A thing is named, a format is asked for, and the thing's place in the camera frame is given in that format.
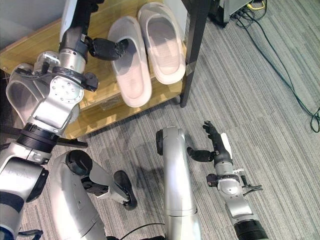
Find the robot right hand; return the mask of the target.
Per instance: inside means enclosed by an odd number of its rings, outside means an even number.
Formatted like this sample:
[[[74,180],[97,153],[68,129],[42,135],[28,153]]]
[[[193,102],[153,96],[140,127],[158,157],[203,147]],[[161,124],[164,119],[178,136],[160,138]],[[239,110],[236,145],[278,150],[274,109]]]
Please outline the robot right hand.
[[[227,151],[221,134],[217,131],[214,125],[205,120],[202,128],[207,133],[208,138],[212,141],[213,151],[209,150],[194,150],[192,147],[187,147],[188,155],[197,162],[208,163],[214,162],[214,166],[218,163],[229,162],[233,164],[231,154]]]

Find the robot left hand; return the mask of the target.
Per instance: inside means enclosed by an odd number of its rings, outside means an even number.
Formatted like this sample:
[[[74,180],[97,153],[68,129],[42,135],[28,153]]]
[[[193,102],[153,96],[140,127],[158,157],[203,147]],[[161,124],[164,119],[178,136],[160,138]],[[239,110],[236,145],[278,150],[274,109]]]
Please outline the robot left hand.
[[[86,61],[88,53],[94,58],[115,61],[126,54],[129,40],[111,41],[88,36],[91,14],[99,9],[102,0],[67,0],[64,5],[59,35],[59,50],[71,49]]]

